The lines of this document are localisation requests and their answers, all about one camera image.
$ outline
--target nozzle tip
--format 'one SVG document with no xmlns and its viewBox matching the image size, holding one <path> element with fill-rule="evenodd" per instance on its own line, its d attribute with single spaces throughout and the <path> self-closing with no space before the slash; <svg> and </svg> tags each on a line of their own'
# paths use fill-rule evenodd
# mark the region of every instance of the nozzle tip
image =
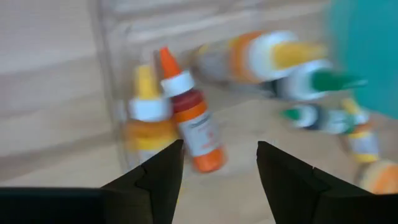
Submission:
<svg viewBox="0 0 398 224">
<path fill-rule="evenodd" d="M 182 72 L 180 66 L 178 65 L 173 55 L 170 53 L 168 47 L 162 47 L 159 50 L 159 56 L 160 63 L 162 64 L 162 68 L 164 71 L 164 78 L 172 78 Z"/>
</svg>

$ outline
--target yellow bottle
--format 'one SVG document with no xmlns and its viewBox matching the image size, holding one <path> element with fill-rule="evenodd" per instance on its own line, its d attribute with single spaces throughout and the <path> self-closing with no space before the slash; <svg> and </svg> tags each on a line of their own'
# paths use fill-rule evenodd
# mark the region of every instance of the yellow bottle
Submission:
<svg viewBox="0 0 398 224">
<path fill-rule="evenodd" d="M 149 65 L 136 69 L 136 94 L 129 102 L 131 120 L 126 126 L 129 153 L 137 152 L 143 163 L 177 138 L 177 129 L 171 120 L 169 99 L 162 96 Z"/>
<path fill-rule="evenodd" d="M 350 98 L 344 99 L 342 105 L 345 111 L 354 118 L 355 129 L 348 133 L 347 137 L 355 160 L 359 163 L 378 161 L 379 146 L 369 115 Z"/>
</svg>

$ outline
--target teal object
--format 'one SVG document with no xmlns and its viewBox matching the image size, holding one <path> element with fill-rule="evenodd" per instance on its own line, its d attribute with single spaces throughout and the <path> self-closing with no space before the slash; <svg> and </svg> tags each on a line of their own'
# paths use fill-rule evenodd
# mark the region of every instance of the teal object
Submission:
<svg viewBox="0 0 398 224">
<path fill-rule="evenodd" d="M 329 20 L 339 63 L 368 79 L 356 101 L 398 119 L 398 1 L 334 0 Z"/>
</svg>

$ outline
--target bottle label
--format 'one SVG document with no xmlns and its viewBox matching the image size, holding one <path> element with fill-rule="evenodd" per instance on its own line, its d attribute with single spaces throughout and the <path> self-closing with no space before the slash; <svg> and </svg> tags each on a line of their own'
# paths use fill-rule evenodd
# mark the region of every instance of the bottle label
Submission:
<svg viewBox="0 0 398 224">
<path fill-rule="evenodd" d="M 349 117 L 343 110 L 330 110 L 322 130 L 329 134 L 341 134 L 349 128 Z"/>
<path fill-rule="evenodd" d="M 220 133 L 206 111 L 189 121 L 179 124 L 185 144 L 192 156 L 202 156 L 220 146 Z"/>
<path fill-rule="evenodd" d="M 379 154 L 377 138 L 371 132 L 362 133 L 359 138 L 350 137 L 349 143 L 351 144 L 354 154 Z"/>
</svg>

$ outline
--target squeeze bottle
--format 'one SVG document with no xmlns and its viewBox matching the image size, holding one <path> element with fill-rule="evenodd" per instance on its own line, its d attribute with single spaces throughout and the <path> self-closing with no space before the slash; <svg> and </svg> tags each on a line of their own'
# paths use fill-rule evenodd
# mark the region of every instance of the squeeze bottle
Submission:
<svg viewBox="0 0 398 224">
<path fill-rule="evenodd" d="M 367 84 L 367 80 L 331 68 L 327 60 L 304 63 L 289 76 L 265 83 L 276 98 L 307 101 L 324 97 L 329 91 L 347 90 Z"/>
<path fill-rule="evenodd" d="M 178 139 L 168 98 L 162 96 L 149 65 L 136 69 L 136 95 L 129 102 L 131 119 L 126 127 L 127 148 L 143 163 Z"/>
<path fill-rule="evenodd" d="M 219 169 L 225 162 L 223 146 L 203 93 L 195 89 L 190 72 L 181 71 L 167 47 L 159 53 L 164 70 L 161 84 L 165 95 L 171 98 L 174 120 L 193 157 L 193 165 L 200 172 Z"/>
<path fill-rule="evenodd" d="M 378 161 L 379 146 L 368 114 L 349 98 L 342 101 L 342 106 L 356 122 L 355 129 L 346 136 L 355 160 L 360 163 Z"/>
<path fill-rule="evenodd" d="M 373 194 L 398 194 L 398 164 L 388 160 L 364 163 L 357 183 Z"/>
<path fill-rule="evenodd" d="M 286 77 L 301 63 L 323 58 L 321 45 L 299 42 L 289 31 L 255 31 L 202 45 L 195 67 L 213 82 L 262 83 Z"/>
<path fill-rule="evenodd" d="M 282 112 L 295 128 L 321 131 L 328 134 L 351 132 L 353 119 L 343 110 L 326 110 L 316 104 L 296 105 Z"/>
</svg>

